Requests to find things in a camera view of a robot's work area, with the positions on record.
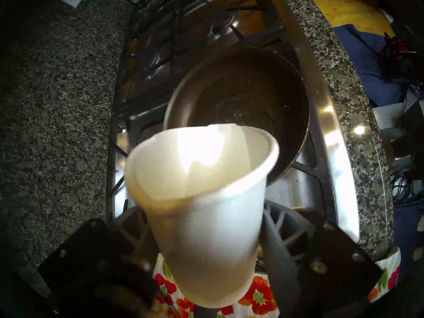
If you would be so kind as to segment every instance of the screw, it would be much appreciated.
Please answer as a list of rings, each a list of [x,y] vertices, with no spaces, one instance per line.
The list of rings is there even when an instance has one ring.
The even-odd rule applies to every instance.
[[[363,257],[361,254],[359,254],[358,252],[354,252],[353,254],[352,254],[352,259],[355,261],[355,262],[358,262],[358,263],[363,263],[364,261],[365,261],[365,257]]]
[[[150,269],[152,268],[152,265],[145,260],[141,260],[140,265],[144,272],[149,272]]]
[[[326,264],[322,263],[318,259],[315,259],[311,262],[311,269],[319,275],[325,275],[327,273],[328,267]]]

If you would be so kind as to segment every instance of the countertop edge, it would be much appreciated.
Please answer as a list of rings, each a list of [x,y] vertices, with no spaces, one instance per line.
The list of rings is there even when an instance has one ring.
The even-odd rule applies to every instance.
[[[360,218],[359,245],[375,260],[393,242],[387,159],[373,111],[339,38],[312,0],[285,0],[308,37],[327,81],[352,167]],[[354,128],[364,126],[363,134]]]

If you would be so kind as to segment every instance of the cup rim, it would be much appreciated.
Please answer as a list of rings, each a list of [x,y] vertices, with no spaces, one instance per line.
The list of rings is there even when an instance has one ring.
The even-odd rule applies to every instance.
[[[156,136],[162,134],[164,132],[171,132],[177,129],[168,129],[162,132],[157,133],[150,139],[143,141],[138,144],[128,155],[124,180],[126,182],[126,186],[130,195],[135,200],[136,204],[144,210],[144,212],[148,215],[161,216],[161,215],[170,215],[170,214],[182,214],[187,211],[193,210],[195,207],[206,206],[210,203],[216,202],[218,200],[223,200],[226,198],[233,197],[240,193],[245,192],[246,190],[252,188],[254,185],[259,183],[263,178],[266,178],[268,173],[272,170],[275,163],[277,162],[279,155],[279,145],[277,140],[267,131],[258,129],[252,126],[240,126],[244,129],[251,129],[260,134],[262,134],[268,141],[269,150],[265,159],[252,171],[247,173],[241,178],[234,180],[233,182],[228,183],[225,186],[222,186],[217,189],[213,189],[207,192],[203,192],[198,195],[188,196],[184,198],[178,199],[170,199],[157,201],[150,198],[145,192],[140,192],[135,189],[135,184],[138,183],[137,178],[135,178],[134,171],[132,169],[128,169],[128,166],[131,164],[131,161],[137,157],[137,154],[150,142],[155,141]]]

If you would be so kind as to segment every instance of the floral fabric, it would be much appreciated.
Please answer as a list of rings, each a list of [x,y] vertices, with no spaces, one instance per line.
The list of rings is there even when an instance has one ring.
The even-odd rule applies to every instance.
[[[367,295],[369,302],[375,302],[396,286],[400,269],[400,250],[394,247],[387,259],[377,261],[376,264],[383,270],[377,285]]]
[[[378,261],[376,264],[384,273],[366,297],[370,302],[376,301],[395,287],[400,267],[400,250],[394,248],[387,259]],[[193,318],[194,304],[178,289],[161,254],[158,255],[154,278],[158,292],[147,317]],[[268,283],[268,276],[259,273],[254,274],[249,290],[237,303],[217,309],[217,318],[277,318],[278,316],[279,311]]]
[[[158,287],[148,317],[193,318],[194,304],[178,289],[168,265],[159,254],[154,270]],[[233,305],[217,309],[217,318],[277,318],[279,311],[274,301],[268,276],[256,273],[247,293]]]

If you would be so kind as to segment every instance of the wooden floor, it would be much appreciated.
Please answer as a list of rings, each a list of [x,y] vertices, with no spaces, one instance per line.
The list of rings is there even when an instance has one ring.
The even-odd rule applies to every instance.
[[[362,32],[394,36],[390,23],[367,0],[313,0],[332,27],[353,24]]]

